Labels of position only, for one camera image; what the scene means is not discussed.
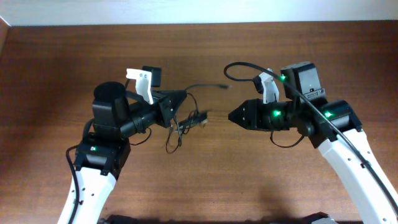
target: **black cable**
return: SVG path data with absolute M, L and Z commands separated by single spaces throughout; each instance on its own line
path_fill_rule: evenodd
M 79 205 L 79 198 L 80 198 L 79 183 L 77 182 L 76 171 L 73 166 L 72 160 L 70 159 L 70 156 L 69 156 L 69 152 L 72 149 L 76 149 L 77 147 L 78 147 L 78 145 L 70 147 L 69 149 L 67 149 L 67 153 L 66 153 L 67 161 L 68 161 L 68 164 L 70 167 L 70 171 L 72 172 L 73 181 L 75 183 L 75 192 L 76 192 L 76 197 L 75 197 L 75 201 L 74 201 L 75 205 L 73 206 L 72 214 L 70 215 L 70 218 L 69 218 L 69 222 L 68 222 L 69 224 L 73 223 L 73 219 L 75 218 L 77 206 Z
M 127 86 L 129 85 L 129 82 L 130 82 L 130 79 L 128 78 L 128 79 L 126 80 L 126 83 L 124 84 L 124 88 L 125 88 L 125 89 L 127 89 Z
M 178 142 L 177 146 L 175 147 L 175 149 L 173 149 L 173 151 L 169 151 L 169 149 L 167 148 L 167 145 L 169 145 L 170 137 L 171 137 L 172 133 L 173 133 L 173 125 L 170 126 L 169 136 L 167 136 L 167 140 L 166 140 L 166 152 L 167 152 L 167 154 L 173 154 L 178 149 L 178 147 L 180 147 L 180 144 Z
M 229 85 L 225 85 L 225 84 L 194 84 L 194 85 L 190 85 L 190 86 L 186 87 L 184 90 L 187 91 L 187 90 L 189 90 L 189 89 L 191 89 L 193 87 L 197 87 L 197 86 L 217 86 L 217 87 L 220 87 L 220 88 L 222 88 L 224 90 L 227 90 L 227 89 L 230 88 Z
M 230 80 L 237 81 L 237 82 L 252 82 L 253 81 L 253 78 L 234 78 L 231 75 L 228 75 L 228 73 L 226 71 L 232 66 L 235 66 L 235 65 L 233 65 L 233 63 L 231 63 L 231 64 L 225 66 L 225 68 L 224 68 L 224 75 L 227 78 L 229 78 Z
M 373 176 L 374 180 L 377 182 L 377 184 L 380 186 L 381 190 L 383 191 L 384 195 L 387 197 L 388 201 L 390 202 L 391 206 L 393 207 L 396 215 L 398 215 L 398 205 L 397 202 L 394 200 L 394 198 L 392 197 L 390 191 L 388 191 L 387 187 L 384 185 L 384 183 L 382 182 L 382 180 L 380 179 L 380 177 L 376 174 L 376 172 L 373 170 L 371 164 L 369 161 L 367 161 L 362 154 L 355 148 L 355 146 L 353 145 L 353 143 L 331 122 L 329 121 L 323 114 L 321 111 L 319 111 L 304 95 L 302 95 L 294 86 L 292 86 L 291 84 L 284 82 L 283 79 L 280 78 L 280 76 L 278 76 L 277 74 L 275 74 L 274 72 L 271 72 L 263 67 L 260 67 L 258 65 L 249 63 L 249 62 L 234 62 L 231 63 L 227 66 L 225 66 L 224 68 L 224 75 L 229 78 L 232 79 L 234 81 L 241 81 L 243 82 L 243 80 L 237 80 L 236 78 L 233 78 L 231 76 L 228 75 L 227 70 L 232 67 L 232 66 L 236 66 L 236 65 L 242 65 L 242 66 L 246 66 L 246 67 L 251 67 L 254 68 L 256 70 L 259 70 L 261 72 L 265 72 L 268 75 L 274 77 L 276 80 L 280 81 L 281 83 L 284 84 L 284 86 L 286 86 L 287 88 L 289 88 L 291 91 L 293 91 L 297 96 L 299 96 L 301 99 L 303 99 L 303 101 L 311 108 L 311 110 L 313 112 L 315 112 L 315 114 L 317 114 L 319 117 L 321 117 L 323 120 L 325 120 L 329 126 L 332 128 L 332 130 L 334 130 L 335 133 L 337 133 L 338 135 L 340 135 L 340 137 L 347 143 L 347 145 L 351 148 L 352 152 L 358 157 L 358 159 L 361 161 L 361 163 L 368 169 L 369 173 Z
M 137 143 L 137 144 L 130 143 L 130 145 L 132 145 L 132 146 L 138 146 L 138 145 L 141 145 L 142 143 L 145 143 L 146 141 L 148 141 L 148 139 L 149 139 L 150 136 L 152 135 L 152 130 L 151 130 L 150 127 L 148 127 L 147 129 L 149 129 L 149 135 L 148 135 L 147 138 L 145 138 L 145 140 L 143 140 L 143 141 L 141 141 L 141 142 L 139 142 L 139 143 Z
M 86 135 L 90 131 L 90 128 L 91 128 L 91 125 L 93 125 L 93 122 L 94 122 L 94 118 L 87 121 L 85 127 L 83 128 L 83 138 L 86 137 Z
M 197 99 L 195 99 L 195 97 L 192 95 L 192 93 L 187 93 L 187 94 L 192 97 L 193 101 L 195 102 L 195 108 L 197 111 L 199 111 Z
M 294 144 L 291 145 L 291 146 L 281 146 L 281 145 L 278 145 L 278 144 L 276 144 L 276 143 L 274 142 L 273 135 L 274 135 L 274 131 L 271 131 L 271 135 L 269 136 L 269 139 L 271 140 L 271 142 L 274 143 L 274 145 L 276 145 L 276 146 L 278 146 L 278 147 L 281 147 L 281 148 L 284 148 L 284 149 L 288 149 L 288 148 L 291 148 L 291 147 L 294 147 L 294 146 L 298 145 L 298 144 L 304 139 L 304 137 L 305 137 L 304 135 L 302 135 L 302 136 L 297 140 L 297 142 L 294 143 Z
M 169 135 L 167 136 L 166 147 L 165 147 L 166 148 L 166 152 L 168 154 L 173 154 L 180 146 L 182 146 L 182 138 L 183 138 L 183 136 L 188 134 L 189 130 L 196 125 L 195 124 L 195 125 L 192 126 L 192 123 L 193 123 L 193 118 L 199 113 L 198 102 L 197 102 L 197 100 L 195 99 L 195 97 L 191 93 L 187 93 L 187 94 L 190 95 L 192 97 L 193 101 L 195 102 L 195 109 L 192 110 L 189 113 L 188 118 L 186 119 L 186 121 L 188 121 L 188 124 L 189 124 L 188 126 L 183 125 L 182 127 L 180 127 L 180 125 L 178 124 L 177 112 L 174 114 L 174 123 L 177 126 L 178 140 L 177 140 L 177 146 L 172 151 L 169 151 L 168 145 L 169 145 L 169 142 L 170 142 L 171 135 L 172 135 L 172 133 L 174 131 L 174 128 L 171 125 L 170 131 L 169 131 Z

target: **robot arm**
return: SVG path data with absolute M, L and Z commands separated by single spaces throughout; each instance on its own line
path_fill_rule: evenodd
M 233 65 L 247 65 L 265 71 L 246 62 L 232 63 L 226 69 Z M 246 100 L 230 112 L 229 120 L 249 130 L 287 131 L 297 128 L 300 134 L 309 137 L 314 148 L 318 148 L 334 168 L 364 223 L 397 223 L 397 192 L 374 158 L 362 124 L 349 104 L 342 100 L 327 102 L 325 89 L 321 87 L 316 68 L 310 62 L 284 67 L 281 74 L 279 80 L 285 85 L 286 97 L 292 101 L 265 104 L 260 99 Z M 253 78 L 253 82 L 256 85 L 256 77 Z M 286 88 L 287 83 L 316 107 L 324 118 L 314 113 L 307 102 L 304 103 L 301 97 L 298 98 L 290 87 Z M 348 138 L 364 160 L 354 153 L 328 122 Z M 373 171 L 380 182 L 372 175 Z
M 395 201 L 398 195 L 387 176 L 382 171 L 369 147 L 364 131 L 351 129 L 343 133 L 360 151 L 390 191 Z M 394 210 L 380 186 L 365 169 L 361 161 L 352 153 L 348 145 L 337 136 L 337 140 L 323 141 L 318 150 L 329 162 L 349 193 L 364 223 L 397 223 Z
M 106 199 L 112 192 L 116 179 L 112 174 L 101 175 L 100 170 L 83 167 L 76 171 L 80 198 L 73 223 L 97 223 Z M 75 203 L 75 182 L 72 179 L 67 202 L 58 224 L 68 223 Z

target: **black connector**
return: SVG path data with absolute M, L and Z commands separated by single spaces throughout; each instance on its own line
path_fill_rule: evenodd
M 144 71 L 152 72 L 152 81 L 150 83 L 151 87 L 160 87 L 162 82 L 162 69 L 151 66 L 142 66 Z
M 253 78 L 253 83 L 254 83 L 254 87 L 256 87 L 257 92 L 260 94 L 263 94 L 264 87 L 262 86 L 261 78 L 259 75 Z
M 178 122 L 180 129 L 186 129 L 187 127 L 192 128 L 197 124 L 205 122 L 207 120 L 207 110 L 202 112 L 196 112 L 195 115 L 189 116 L 187 119 Z

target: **wooden table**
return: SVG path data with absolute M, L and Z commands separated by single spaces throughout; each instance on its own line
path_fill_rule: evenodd
M 398 186 L 397 21 L 12 27 L 0 58 L 0 223 L 58 220 L 71 181 L 65 149 L 80 142 L 93 116 L 95 86 L 124 82 L 126 68 L 143 65 L 162 67 L 161 90 L 195 83 L 233 87 L 190 91 L 200 109 L 211 110 L 210 122 L 193 129 L 175 154 L 164 149 L 168 131 L 153 126 L 150 141 L 132 148 L 102 217 L 245 221 L 322 211 L 337 220 L 359 219 L 339 178 L 308 139 L 281 149 L 269 133 L 228 121 L 244 100 L 262 97 L 252 83 L 223 76 L 224 66 L 238 60 L 274 71 L 314 62 L 328 99 L 351 104 L 384 172 Z M 259 72 L 231 73 L 249 78 Z M 179 116 L 191 109 L 187 100 Z M 275 140 L 290 144 L 298 137 L 292 130 Z

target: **wood grain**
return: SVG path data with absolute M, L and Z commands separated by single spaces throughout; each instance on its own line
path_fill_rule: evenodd
M 193 129 L 175 154 L 164 150 L 168 131 L 154 126 L 150 141 L 132 149 L 102 217 L 245 221 L 322 211 L 337 220 L 359 219 L 308 139 L 281 149 L 269 133 L 228 121 L 244 100 L 261 97 L 252 83 L 223 76 L 224 66 L 237 60 L 275 71 L 313 61 L 328 99 L 351 104 L 381 167 L 398 186 L 397 21 L 12 27 L 6 46 L 0 59 L 1 223 L 58 220 L 71 181 L 65 149 L 79 143 L 92 117 L 95 86 L 123 82 L 126 68 L 143 65 L 162 67 L 162 90 L 194 83 L 233 87 L 192 90 L 200 109 L 211 110 L 210 122 Z M 179 115 L 192 108 L 187 100 Z M 298 137 L 293 130 L 275 140 L 290 144 Z
M 0 18 L 0 57 L 2 48 L 4 47 L 4 43 L 6 41 L 8 28 L 9 26 L 7 23 Z

